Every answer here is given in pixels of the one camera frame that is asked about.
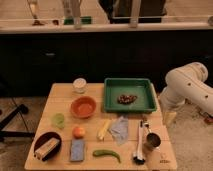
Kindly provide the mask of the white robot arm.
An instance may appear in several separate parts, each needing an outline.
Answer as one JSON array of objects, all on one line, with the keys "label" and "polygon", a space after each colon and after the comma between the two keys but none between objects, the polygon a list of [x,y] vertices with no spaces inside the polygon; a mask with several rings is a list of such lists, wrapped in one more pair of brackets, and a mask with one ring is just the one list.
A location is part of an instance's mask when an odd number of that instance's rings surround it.
[{"label": "white robot arm", "polygon": [[200,62],[170,70],[165,77],[167,86],[160,94],[162,109],[174,110],[188,99],[213,116],[213,87],[205,84],[207,78],[208,70]]}]

